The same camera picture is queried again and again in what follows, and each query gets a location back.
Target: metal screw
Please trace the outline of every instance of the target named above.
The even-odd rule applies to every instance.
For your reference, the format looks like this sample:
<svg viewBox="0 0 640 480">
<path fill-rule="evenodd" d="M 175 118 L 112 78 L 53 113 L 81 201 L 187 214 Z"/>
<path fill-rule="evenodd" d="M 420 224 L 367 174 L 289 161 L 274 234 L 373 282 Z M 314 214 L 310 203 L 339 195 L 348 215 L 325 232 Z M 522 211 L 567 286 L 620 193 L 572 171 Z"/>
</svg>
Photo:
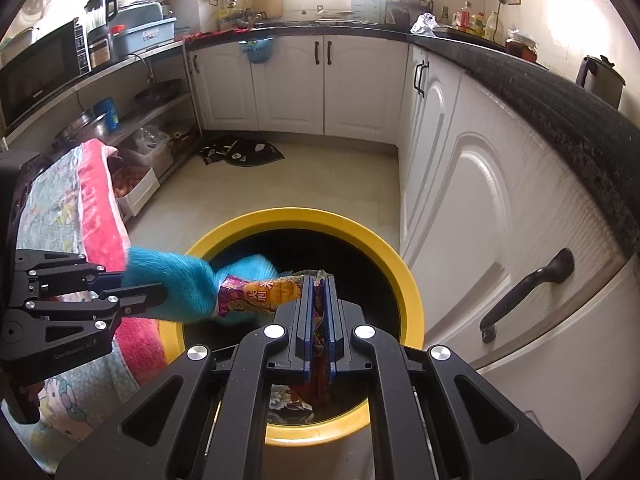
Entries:
<svg viewBox="0 0 640 480">
<path fill-rule="evenodd" d="M 434 346 L 431 349 L 431 357 L 436 359 L 436 361 L 446 361 L 451 357 L 451 350 L 442 345 Z"/>
<path fill-rule="evenodd" d="M 187 350 L 187 357 L 192 361 L 200 361 L 200 359 L 204 359 L 208 353 L 209 351 L 206 346 L 196 345 Z"/>
<path fill-rule="evenodd" d="M 369 325 L 357 326 L 353 331 L 360 339 L 370 339 L 376 335 L 376 329 Z"/>
<path fill-rule="evenodd" d="M 285 330 L 283 326 L 280 325 L 267 325 L 266 327 L 264 327 L 264 335 L 271 338 L 271 339 L 277 339 L 279 337 L 284 336 Z"/>
</svg>

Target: white cabinet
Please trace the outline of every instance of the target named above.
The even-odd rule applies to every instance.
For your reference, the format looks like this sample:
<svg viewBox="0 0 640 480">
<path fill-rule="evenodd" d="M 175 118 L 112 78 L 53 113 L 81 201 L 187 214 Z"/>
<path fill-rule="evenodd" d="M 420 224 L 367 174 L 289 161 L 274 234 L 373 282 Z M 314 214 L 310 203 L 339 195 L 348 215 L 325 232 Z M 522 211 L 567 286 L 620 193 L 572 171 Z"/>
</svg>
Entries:
<svg viewBox="0 0 640 480">
<path fill-rule="evenodd" d="M 406 71 L 404 74 L 404 93 L 402 94 L 398 135 L 396 136 L 401 186 L 406 181 L 409 145 L 412 137 L 416 133 L 415 125 L 418 120 L 418 114 L 422 108 L 420 105 L 424 101 L 422 95 L 417 90 L 420 67 L 425 66 L 427 60 L 428 53 L 426 50 L 416 45 L 409 46 L 409 55 L 406 60 Z"/>
<path fill-rule="evenodd" d="M 322 135 L 322 36 L 284 36 L 272 41 L 271 59 L 252 65 L 259 129 Z"/>
<path fill-rule="evenodd" d="M 257 130 L 251 65 L 239 43 L 190 53 L 202 126 L 206 130 Z"/>
<path fill-rule="evenodd" d="M 578 312 L 479 370 L 568 452 L 587 478 L 640 399 L 638 256 Z"/>
<path fill-rule="evenodd" d="M 400 251 L 416 229 L 420 206 L 428 196 L 447 140 L 462 70 L 437 56 L 418 66 L 418 107 L 403 158 L 401 174 Z"/>
<path fill-rule="evenodd" d="M 428 130 L 437 131 L 439 121 L 431 118 Z M 418 188 L 420 213 L 403 255 L 424 305 L 425 345 L 445 342 L 473 366 L 487 365 L 558 325 L 622 267 L 610 229 L 569 167 L 468 76 L 431 161 L 424 153 L 440 141 L 425 142 L 415 156 L 431 167 L 426 180 L 418 178 L 427 184 Z M 497 323 L 495 340 L 483 343 L 482 316 L 562 248 L 574 255 L 572 275 L 537 287 Z"/>
<path fill-rule="evenodd" d="M 324 133 L 394 144 L 407 44 L 325 36 L 324 48 Z"/>
</svg>

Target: kitchen counter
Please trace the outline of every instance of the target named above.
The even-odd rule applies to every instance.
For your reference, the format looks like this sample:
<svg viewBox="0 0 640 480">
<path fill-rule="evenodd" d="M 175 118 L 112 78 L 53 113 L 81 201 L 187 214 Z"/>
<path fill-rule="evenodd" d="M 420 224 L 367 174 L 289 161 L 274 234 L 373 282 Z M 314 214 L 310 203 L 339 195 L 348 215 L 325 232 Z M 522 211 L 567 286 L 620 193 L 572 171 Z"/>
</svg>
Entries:
<svg viewBox="0 0 640 480">
<path fill-rule="evenodd" d="M 626 256 L 640 250 L 640 130 L 600 98 L 540 65 L 461 41 L 367 25 L 263 27 L 204 35 L 186 48 L 271 36 L 331 34 L 405 41 L 464 68 L 564 158 L 600 207 Z"/>
</svg>

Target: plastic bag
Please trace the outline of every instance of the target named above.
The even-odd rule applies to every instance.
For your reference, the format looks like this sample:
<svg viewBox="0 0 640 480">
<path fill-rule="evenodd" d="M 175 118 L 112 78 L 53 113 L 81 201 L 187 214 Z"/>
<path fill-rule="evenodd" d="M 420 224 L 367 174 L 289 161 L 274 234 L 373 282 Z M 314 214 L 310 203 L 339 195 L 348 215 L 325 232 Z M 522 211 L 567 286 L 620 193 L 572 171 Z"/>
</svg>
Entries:
<svg viewBox="0 0 640 480">
<path fill-rule="evenodd" d="M 147 125 L 136 130 L 133 134 L 135 150 L 142 155 L 148 155 L 160 144 L 169 141 L 169 136 L 157 126 Z"/>
<path fill-rule="evenodd" d="M 433 33 L 433 29 L 437 26 L 438 23 L 436 22 L 436 17 L 430 12 L 425 12 L 418 16 L 414 26 L 411 28 L 411 33 L 435 38 L 436 35 Z"/>
</svg>

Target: pot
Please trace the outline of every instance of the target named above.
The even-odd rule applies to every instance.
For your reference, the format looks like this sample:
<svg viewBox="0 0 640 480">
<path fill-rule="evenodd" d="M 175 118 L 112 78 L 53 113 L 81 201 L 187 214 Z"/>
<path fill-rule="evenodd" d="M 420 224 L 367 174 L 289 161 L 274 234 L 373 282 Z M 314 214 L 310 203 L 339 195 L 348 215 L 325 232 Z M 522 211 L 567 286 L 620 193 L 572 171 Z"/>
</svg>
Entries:
<svg viewBox="0 0 640 480">
<path fill-rule="evenodd" d="M 106 144 L 109 139 L 109 125 L 107 124 L 107 114 L 102 114 L 88 123 L 75 135 L 77 142 L 82 143 L 89 139 L 99 139 Z"/>
<path fill-rule="evenodd" d="M 56 135 L 56 142 L 63 146 L 66 142 L 72 142 L 76 138 L 76 132 L 89 124 L 94 116 L 91 110 L 85 110 L 77 118 L 75 118 L 69 126 L 65 126 Z"/>
<path fill-rule="evenodd" d="M 134 99 L 143 107 L 158 106 L 175 98 L 181 88 L 182 79 L 169 79 L 169 81 L 149 85 L 142 92 L 136 94 Z"/>
</svg>

